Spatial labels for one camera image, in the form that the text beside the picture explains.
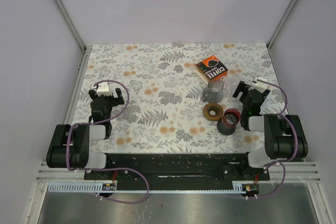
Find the grey glass carafe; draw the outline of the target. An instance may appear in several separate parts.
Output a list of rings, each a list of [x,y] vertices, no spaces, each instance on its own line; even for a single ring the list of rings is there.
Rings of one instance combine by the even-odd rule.
[[[202,92],[203,102],[219,103],[224,97],[224,82],[220,80],[210,81]]]

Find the orange coffee filter box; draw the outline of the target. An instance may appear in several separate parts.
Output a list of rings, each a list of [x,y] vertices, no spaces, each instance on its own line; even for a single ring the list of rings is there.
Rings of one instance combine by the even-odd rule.
[[[196,65],[196,72],[205,83],[219,80],[228,74],[227,67],[215,56],[212,55]]]

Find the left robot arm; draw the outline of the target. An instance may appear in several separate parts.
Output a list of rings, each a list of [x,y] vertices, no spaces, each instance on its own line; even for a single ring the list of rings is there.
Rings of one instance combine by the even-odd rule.
[[[107,162],[106,154],[90,150],[90,142],[108,139],[111,135],[110,122],[112,108],[123,105],[122,91],[116,88],[116,97],[112,92],[100,93],[90,90],[91,115],[89,123],[71,127],[69,124],[58,124],[46,156],[50,168],[96,169],[102,179],[109,179],[114,173],[113,165]]]

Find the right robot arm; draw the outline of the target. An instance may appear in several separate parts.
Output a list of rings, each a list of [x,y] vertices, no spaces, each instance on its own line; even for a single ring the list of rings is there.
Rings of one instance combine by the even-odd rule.
[[[284,108],[276,114],[261,114],[261,106],[270,93],[269,86],[280,90]],[[239,94],[243,105],[240,114],[241,127],[246,131],[264,134],[264,146],[248,153],[248,162],[239,166],[243,179],[252,179],[257,175],[258,168],[268,169],[274,164],[303,159],[308,155],[308,143],[300,118],[298,115],[285,113],[288,98],[280,86],[263,78],[257,78],[252,85],[241,81],[233,97],[237,98]]]

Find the clear plastic dripper cone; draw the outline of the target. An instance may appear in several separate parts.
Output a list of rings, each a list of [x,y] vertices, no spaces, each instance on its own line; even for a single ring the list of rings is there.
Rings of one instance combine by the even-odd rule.
[[[220,78],[220,81],[223,83],[224,96],[231,97],[239,85],[240,77],[237,74],[227,75]]]

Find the dark grey red-rimmed cup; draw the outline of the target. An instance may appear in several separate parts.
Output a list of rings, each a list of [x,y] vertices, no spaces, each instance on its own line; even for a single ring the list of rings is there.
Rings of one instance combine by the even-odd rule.
[[[240,112],[236,109],[227,109],[221,119],[217,122],[217,129],[222,135],[232,135],[240,122]]]

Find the floral patterned table mat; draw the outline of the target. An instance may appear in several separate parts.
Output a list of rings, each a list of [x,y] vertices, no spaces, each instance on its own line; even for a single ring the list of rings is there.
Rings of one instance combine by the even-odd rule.
[[[264,77],[278,85],[263,42],[93,45],[73,121],[88,121],[88,92],[101,80],[120,88],[129,105],[112,110],[111,136],[93,141],[90,149],[106,153],[244,153],[262,147],[262,132],[238,126],[234,134],[224,136],[215,122],[203,116],[206,83],[195,65],[212,55],[227,67],[228,75],[237,74],[240,81],[252,84],[254,77]],[[242,109],[233,96],[224,96],[219,104],[225,110]],[[278,113],[284,104],[280,90],[270,86],[261,113]]]

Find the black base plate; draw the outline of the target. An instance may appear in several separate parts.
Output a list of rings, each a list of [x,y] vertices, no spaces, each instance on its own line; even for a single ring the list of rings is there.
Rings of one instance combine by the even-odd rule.
[[[248,154],[107,154],[106,168],[131,168],[151,176],[207,176],[214,179],[269,181],[263,168],[252,168]]]

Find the aluminium frame rail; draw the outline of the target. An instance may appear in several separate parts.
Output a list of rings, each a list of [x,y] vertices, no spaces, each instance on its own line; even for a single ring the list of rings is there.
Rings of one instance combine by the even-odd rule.
[[[53,0],[57,9],[59,10],[63,20],[65,21],[71,35],[73,36],[75,42],[77,43],[77,46],[80,48],[82,52],[86,51],[86,44],[83,42],[83,39],[81,38],[77,28],[75,27],[68,11],[66,10],[66,7],[62,0]]]

